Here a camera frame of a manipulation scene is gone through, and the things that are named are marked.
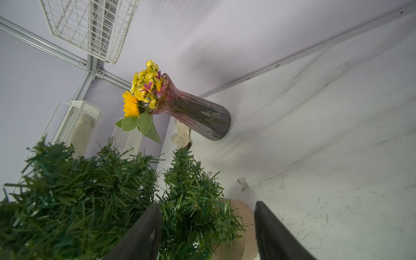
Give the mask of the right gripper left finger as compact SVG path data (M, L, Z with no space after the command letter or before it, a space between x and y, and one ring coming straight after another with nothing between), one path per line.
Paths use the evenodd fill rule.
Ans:
M161 211L152 204L105 260L156 260L161 242Z

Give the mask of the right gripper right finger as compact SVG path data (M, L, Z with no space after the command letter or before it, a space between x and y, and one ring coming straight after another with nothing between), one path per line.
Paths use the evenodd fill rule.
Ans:
M256 240L262 260L315 260L262 201L256 202Z

